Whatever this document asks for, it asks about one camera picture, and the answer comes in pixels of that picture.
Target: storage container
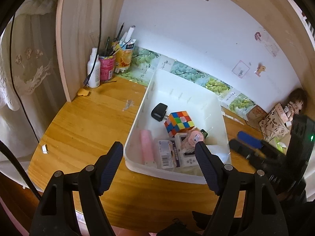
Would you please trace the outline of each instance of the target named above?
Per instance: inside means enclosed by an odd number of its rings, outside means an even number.
[[[225,152],[220,154],[220,157],[226,157],[226,163],[231,163],[225,124],[217,96],[193,82],[158,69],[145,92],[125,144],[124,157],[128,169],[173,181],[206,183],[203,176],[171,172],[142,164],[140,130],[151,130],[155,148],[158,140],[169,138],[164,121],[159,122],[151,117],[151,111],[159,103],[168,106],[166,114],[187,111],[195,125],[207,131],[205,143],[223,146]]]

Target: rubik's cube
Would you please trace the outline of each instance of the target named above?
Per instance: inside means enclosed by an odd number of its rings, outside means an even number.
[[[174,137],[178,132],[191,130],[195,126],[186,111],[172,112],[164,125],[170,137]]]

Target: wooden table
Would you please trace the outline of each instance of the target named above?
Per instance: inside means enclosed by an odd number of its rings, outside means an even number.
[[[42,137],[31,160],[28,173],[45,189],[56,170],[78,172],[106,154],[114,141],[125,143],[140,106],[145,87],[116,77],[117,82],[91,89],[87,97],[76,97],[58,112]],[[227,114],[237,117],[230,111]],[[240,131],[255,137],[261,133],[224,117],[228,138]],[[47,144],[49,154],[41,146]],[[232,164],[239,171],[254,173],[247,160],[232,152]],[[164,180],[132,172],[124,159],[110,189],[100,200],[111,225],[147,232],[158,232],[179,218],[189,229],[198,230],[191,211],[211,214],[218,197],[207,185]],[[78,192],[76,210],[82,211]],[[236,215],[241,214],[244,194],[239,197]]]

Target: metal screw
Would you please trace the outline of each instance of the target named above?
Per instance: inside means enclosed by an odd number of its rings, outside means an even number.
[[[85,168],[86,171],[92,171],[94,170],[94,166],[93,165],[89,165]]]
[[[257,170],[257,174],[260,176],[263,176],[265,174],[265,172],[263,170]]]
[[[226,165],[224,165],[224,168],[225,168],[226,170],[228,170],[228,171],[231,171],[231,170],[233,169],[233,166],[230,165],[230,164],[226,164]]]
[[[60,170],[58,170],[58,171],[56,171],[55,173],[54,173],[54,176],[55,177],[59,177],[59,176],[61,176],[62,175],[62,172],[60,171]]]

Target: white lace curtain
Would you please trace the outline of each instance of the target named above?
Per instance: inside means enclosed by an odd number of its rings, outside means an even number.
[[[26,0],[16,12],[12,34],[14,84],[40,139],[65,103],[56,54],[58,0]],[[15,95],[9,69],[10,22],[0,45],[0,139],[27,170],[37,140]],[[0,154],[0,171],[25,184]]]

